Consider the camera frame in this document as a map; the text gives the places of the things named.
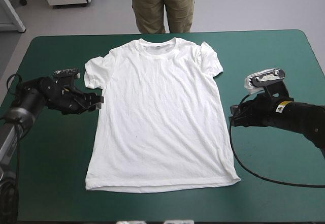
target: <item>person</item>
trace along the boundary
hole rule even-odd
[[[132,0],[139,31],[142,34],[164,34],[164,6],[169,31],[189,32],[193,20],[194,0]]]

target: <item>white t-shirt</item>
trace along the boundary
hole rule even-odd
[[[87,190],[151,193],[232,185],[240,178],[213,80],[216,52],[180,38],[133,40],[86,63],[104,104]]]

